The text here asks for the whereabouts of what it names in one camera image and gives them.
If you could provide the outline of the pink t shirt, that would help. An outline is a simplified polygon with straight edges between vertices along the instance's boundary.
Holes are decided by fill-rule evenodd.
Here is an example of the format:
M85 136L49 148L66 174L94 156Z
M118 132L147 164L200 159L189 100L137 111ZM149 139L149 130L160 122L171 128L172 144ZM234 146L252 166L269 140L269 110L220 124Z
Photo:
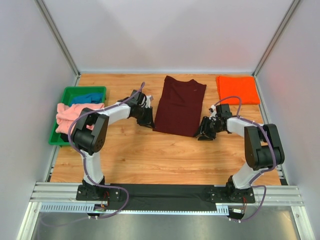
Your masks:
M71 124L76 120L84 108L89 108L91 110L104 108L104 103L77 103L72 106L67 106L63 103L57 104L57 114L56 123L58 127L56 128L56 133L67 134Z

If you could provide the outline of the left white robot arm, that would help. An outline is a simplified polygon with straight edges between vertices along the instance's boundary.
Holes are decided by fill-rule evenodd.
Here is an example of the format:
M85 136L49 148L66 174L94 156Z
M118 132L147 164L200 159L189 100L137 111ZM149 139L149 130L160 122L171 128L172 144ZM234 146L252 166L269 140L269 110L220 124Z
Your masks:
M84 177L78 186L78 201L119 201L125 190L105 183L101 168L101 150L108 127L120 120L135 118L139 126L154 128L153 96L133 90L131 96L101 109L84 108L71 124L68 137L72 147L80 154Z

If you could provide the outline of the maroon t shirt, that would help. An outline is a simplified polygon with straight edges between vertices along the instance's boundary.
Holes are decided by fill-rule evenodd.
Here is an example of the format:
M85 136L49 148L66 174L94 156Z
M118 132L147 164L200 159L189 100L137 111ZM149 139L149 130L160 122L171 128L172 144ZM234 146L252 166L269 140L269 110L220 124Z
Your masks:
M155 132L193 137L200 125L207 86L194 79L164 79L153 130Z

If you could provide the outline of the black base mat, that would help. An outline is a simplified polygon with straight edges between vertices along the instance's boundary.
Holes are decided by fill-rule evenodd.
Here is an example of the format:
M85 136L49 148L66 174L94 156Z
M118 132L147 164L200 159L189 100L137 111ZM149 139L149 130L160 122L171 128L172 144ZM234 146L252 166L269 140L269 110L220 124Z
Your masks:
M215 211L216 204L253 204L252 188L183 184L111 184L98 187L89 183L78 186L76 200L107 202L108 210L118 210L127 199L125 210L133 211Z

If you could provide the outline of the folded orange t shirt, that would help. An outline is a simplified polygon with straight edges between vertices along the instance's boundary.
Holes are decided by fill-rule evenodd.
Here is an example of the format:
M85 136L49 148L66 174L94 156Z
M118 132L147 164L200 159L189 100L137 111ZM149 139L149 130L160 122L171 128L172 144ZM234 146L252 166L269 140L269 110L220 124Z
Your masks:
M252 76L216 78L219 99L236 96L241 98L243 105L259 105L260 98L257 93L255 79Z

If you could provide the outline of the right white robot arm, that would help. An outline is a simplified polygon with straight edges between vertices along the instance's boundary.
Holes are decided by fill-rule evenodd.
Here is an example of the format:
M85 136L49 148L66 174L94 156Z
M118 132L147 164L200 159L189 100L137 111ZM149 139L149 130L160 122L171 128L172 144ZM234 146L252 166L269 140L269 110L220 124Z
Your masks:
M225 186L210 186L206 193L214 203L254 203L254 182L285 160L285 153L275 124L259 124L232 114L228 104L212 105L211 115L202 118L194 137L212 141L218 133L237 134L244 139L245 163L231 175Z

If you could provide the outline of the aluminium rail frame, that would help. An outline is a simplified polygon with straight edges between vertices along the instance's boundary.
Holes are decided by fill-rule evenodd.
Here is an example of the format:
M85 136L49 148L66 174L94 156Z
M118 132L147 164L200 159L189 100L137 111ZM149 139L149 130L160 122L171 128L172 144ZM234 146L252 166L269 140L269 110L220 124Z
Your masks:
M75 182L36 182L29 201L74 203L78 185L79 183ZM304 206L299 188L294 185L268 185L263 204L265 206Z

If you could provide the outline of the blue t shirt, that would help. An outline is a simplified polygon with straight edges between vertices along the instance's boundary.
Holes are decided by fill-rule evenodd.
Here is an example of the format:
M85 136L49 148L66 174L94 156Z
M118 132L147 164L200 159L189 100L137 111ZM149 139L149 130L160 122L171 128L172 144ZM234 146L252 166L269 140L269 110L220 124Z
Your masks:
M100 104L102 103L102 101L103 94L94 92L74 97L69 105L72 106L74 104Z

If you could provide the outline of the green plastic bin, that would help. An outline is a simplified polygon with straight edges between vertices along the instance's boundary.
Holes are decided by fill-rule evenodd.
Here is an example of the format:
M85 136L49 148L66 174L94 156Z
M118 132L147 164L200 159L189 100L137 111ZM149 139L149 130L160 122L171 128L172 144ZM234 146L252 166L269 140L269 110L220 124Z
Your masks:
M63 103L69 107L71 100L74 97L90 94L90 93L102 93L102 103L105 104L106 100L106 91L107 88L105 86L74 86L74 87L66 87L64 89L62 99L59 103ZM53 146L69 146L69 140L68 140L68 134L64 133L56 133L56 129L58 127L57 121L56 121L56 115L55 120L53 124L53 128L49 137L48 143Z

